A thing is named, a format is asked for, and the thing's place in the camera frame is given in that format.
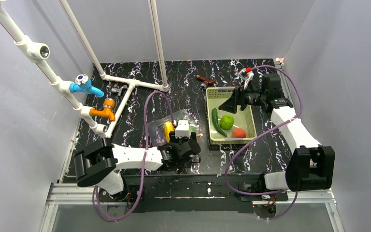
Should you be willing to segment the dark green fake chili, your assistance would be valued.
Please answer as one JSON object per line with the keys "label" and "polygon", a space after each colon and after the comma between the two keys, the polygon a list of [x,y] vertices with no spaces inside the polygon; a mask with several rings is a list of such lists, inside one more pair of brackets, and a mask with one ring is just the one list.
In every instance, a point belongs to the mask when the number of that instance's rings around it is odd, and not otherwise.
{"label": "dark green fake chili", "polygon": [[222,130],[222,128],[219,125],[217,109],[213,108],[211,111],[211,114],[212,114],[212,121],[213,121],[215,130],[223,137],[227,137],[227,134]]}

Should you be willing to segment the clear zip top bag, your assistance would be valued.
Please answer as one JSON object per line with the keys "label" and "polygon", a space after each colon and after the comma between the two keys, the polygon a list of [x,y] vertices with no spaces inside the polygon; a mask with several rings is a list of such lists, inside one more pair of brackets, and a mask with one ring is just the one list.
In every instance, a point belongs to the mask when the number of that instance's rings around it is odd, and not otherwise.
{"label": "clear zip top bag", "polygon": [[174,132],[179,121],[188,121],[190,133],[195,132],[197,141],[201,140],[203,133],[200,130],[198,120],[193,118],[185,109],[173,113],[174,122],[171,115],[147,123],[149,140],[152,146],[159,146],[170,142],[170,132]]}

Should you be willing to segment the red fake tomato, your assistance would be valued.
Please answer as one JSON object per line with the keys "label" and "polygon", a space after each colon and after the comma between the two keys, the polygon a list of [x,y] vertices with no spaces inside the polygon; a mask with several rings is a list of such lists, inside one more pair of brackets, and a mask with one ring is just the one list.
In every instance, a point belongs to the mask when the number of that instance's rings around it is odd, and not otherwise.
{"label": "red fake tomato", "polygon": [[232,138],[246,138],[247,137],[247,133],[244,129],[242,128],[235,128],[233,131],[232,131],[232,134],[231,134],[231,137]]}

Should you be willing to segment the green fake cucumber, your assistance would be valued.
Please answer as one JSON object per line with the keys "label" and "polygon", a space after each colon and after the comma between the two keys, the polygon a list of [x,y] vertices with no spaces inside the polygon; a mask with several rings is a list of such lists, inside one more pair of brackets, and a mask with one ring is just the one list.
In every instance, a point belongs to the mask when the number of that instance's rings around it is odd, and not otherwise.
{"label": "green fake cucumber", "polygon": [[189,131],[190,131],[190,132],[197,132],[197,131],[198,131],[198,128],[195,127],[195,126],[193,126],[193,125],[190,125],[190,126],[189,126]]}

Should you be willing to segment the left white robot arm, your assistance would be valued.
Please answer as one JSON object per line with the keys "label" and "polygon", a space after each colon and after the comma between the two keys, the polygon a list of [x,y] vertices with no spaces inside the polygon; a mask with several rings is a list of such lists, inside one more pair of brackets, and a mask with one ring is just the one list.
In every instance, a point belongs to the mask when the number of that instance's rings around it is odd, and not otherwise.
{"label": "left white robot arm", "polygon": [[97,185],[116,195],[124,191],[124,179],[117,170],[175,171],[199,157],[200,152],[194,132],[148,149],[116,145],[102,138],[74,152],[76,183],[79,187]]}

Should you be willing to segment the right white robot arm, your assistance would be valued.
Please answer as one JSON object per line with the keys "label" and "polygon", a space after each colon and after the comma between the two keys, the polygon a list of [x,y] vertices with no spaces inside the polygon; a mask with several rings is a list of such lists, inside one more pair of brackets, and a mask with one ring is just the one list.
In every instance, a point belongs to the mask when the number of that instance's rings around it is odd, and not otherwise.
{"label": "right white robot arm", "polygon": [[241,87],[233,90],[231,97],[220,105],[220,110],[235,113],[237,108],[259,106],[270,113],[271,121],[283,135],[291,149],[292,157],[285,171],[261,174],[250,190],[236,190],[248,196],[276,194],[283,190],[294,192],[329,189],[332,185],[335,152],[323,146],[306,130],[291,101],[284,97],[278,74],[265,74],[260,84],[249,71],[242,71]]}

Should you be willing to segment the yellow-green plastic basket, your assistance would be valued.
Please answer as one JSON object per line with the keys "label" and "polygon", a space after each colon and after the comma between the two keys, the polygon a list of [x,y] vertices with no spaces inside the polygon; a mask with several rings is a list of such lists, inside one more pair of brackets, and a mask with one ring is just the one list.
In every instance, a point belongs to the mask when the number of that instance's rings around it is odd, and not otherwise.
{"label": "yellow-green plastic basket", "polygon": [[244,145],[257,137],[252,109],[236,113],[221,110],[233,94],[233,87],[209,87],[206,89],[209,140],[211,145]]}

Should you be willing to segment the orange plastic faucet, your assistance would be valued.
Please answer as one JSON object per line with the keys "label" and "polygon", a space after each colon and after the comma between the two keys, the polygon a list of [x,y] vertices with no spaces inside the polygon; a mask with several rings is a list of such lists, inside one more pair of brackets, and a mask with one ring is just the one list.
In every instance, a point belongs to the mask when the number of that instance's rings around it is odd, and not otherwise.
{"label": "orange plastic faucet", "polygon": [[115,114],[113,113],[115,105],[116,105],[115,100],[107,98],[103,102],[102,110],[91,109],[89,111],[89,115],[108,118],[111,122],[113,122],[115,121]]}

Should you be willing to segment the grey metal faucet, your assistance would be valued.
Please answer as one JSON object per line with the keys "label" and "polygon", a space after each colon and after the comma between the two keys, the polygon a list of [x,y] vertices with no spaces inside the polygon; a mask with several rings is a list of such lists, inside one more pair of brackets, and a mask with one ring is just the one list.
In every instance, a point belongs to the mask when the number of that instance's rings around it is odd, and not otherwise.
{"label": "grey metal faucet", "polygon": [[128,88],[127,85],[119,86],[118,83],[116,83],[111,88],[111,92],[113,94],[115,94],[116,96],[121,97],[125,93],[125,91],[127,90],[127,88]]}

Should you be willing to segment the blue plastic faucet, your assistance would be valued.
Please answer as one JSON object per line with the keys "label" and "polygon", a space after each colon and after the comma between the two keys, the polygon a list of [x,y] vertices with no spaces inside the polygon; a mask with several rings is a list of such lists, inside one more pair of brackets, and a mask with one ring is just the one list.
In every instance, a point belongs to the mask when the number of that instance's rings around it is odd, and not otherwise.
{"label": "blue plastic faucet", "polygon": [[79,74],[71,83],[69,90],[71,93],[82,92],[86,94],[94,94],[99,98],[104,96],[104,92],[92,85],[90,77],[86,74]]}

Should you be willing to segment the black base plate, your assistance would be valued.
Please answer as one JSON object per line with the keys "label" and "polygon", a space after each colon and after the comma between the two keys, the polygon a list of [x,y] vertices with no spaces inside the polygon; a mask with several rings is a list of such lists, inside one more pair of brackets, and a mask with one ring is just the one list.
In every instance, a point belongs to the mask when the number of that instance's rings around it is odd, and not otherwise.
{"label": "black base plate", "polygon": [[264,205],[271,214],[277,203],[288,201],[287,193],[259,195],[265,188],[259,174],[153,174],[144,178],[141,199],[135,213],[237,211],[252,213]]}

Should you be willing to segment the aluminium frame rail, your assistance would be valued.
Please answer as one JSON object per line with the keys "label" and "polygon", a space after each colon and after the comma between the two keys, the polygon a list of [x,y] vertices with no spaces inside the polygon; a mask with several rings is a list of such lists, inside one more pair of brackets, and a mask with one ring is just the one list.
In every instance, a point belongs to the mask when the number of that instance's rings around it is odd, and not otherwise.
{"label": "aluminium frame rail", "polygon": [[[166,93],[173,111],[186,109],[197,121],[202,161],[188,164],[175,172],[150,172],[145,177],[146,199],[141,200],[131,216],[119,223],[105,222],[92,206],[93,187],[76,185],[75,166],[68,158],[68,167],[60,184],[55,184],[49,197],[49,208],[44,221],[45,232],[332,232],[338,224],[333,193],[330,190],[299,192],[296,203],[281,218],[256,220],[254,212],[263,212],[253,203],[242,202],[224,182],[225,166],[243,145],[213,145],[209,142],[205,90],[200,89],[195,75],[201,74],[216,81],[215,87],[238,84],[238,71],[243,67],[272,65],[280,67],[272,58],[228,59],[198,61],[166,61],[171,90]],[[106,74],[159,82],[157,61],[103,63]],[[118,145],[144,147],[140,140],[143,128],[143,104],[150,89],[132,92],[122,116],[113,131],[112,141]],[[250,146],[234,161],[228,174],[231,184],[254,183],[257,174],[265,171],[283,171],[291,153],[279,132],[273,132]]]}

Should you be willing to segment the white PVC pipe frame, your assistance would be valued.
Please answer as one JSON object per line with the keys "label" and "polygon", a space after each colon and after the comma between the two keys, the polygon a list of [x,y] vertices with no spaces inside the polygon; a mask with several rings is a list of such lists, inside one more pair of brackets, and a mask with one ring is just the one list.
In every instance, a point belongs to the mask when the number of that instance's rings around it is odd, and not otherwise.
{"label": "white PVC pipe frame", "polygon": [[90,116],[86,92],[67,92],[95,70],[70,10],[61,0],[0,0],[0,141],[62,143],[73,116],[97,136],[117,126]]}

